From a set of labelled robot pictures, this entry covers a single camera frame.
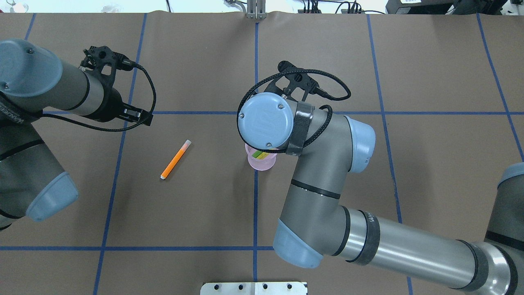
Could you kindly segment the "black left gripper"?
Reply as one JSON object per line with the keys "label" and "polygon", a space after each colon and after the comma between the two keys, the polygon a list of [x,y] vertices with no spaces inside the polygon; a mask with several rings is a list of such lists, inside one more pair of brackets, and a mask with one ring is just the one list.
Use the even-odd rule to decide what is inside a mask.
{"label": "black left gripper", "polygon": [[120,92],[114,87],[104,89],[104,98],[97,109],[97,122],[106,123],[117,118],[122,113],[122,119],[129,123],[140,123],[150,126],[153,114],[150,111],[134,106],[123,106]]}

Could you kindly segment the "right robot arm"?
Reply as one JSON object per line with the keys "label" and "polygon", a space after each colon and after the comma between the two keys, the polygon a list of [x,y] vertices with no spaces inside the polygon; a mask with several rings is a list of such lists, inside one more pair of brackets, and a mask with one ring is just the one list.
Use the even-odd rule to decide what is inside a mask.
{"label": "right robot arm", "polygon": [[[316,294],[522,295],[523,163],[502,115],[349,116],[303,152],[271,250]],[[320,289],[349,265],[356,287]]]}

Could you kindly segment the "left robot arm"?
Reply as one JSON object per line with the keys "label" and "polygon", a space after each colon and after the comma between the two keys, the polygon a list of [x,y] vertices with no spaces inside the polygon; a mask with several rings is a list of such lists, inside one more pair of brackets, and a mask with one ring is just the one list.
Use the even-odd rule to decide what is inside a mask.
{"label": "left robot arm", "polygon": [[[24,39],[4,39],[1,57],[0,228],[27,216],[42,222],[75,202],[79,192],[33,124],[57,119],[103,132],[150,126],[156,90],[146,69],[107,46],[84,49],[78,67]],[[123,102],[114,88],[119,70],[142,71],[152,105]]]}

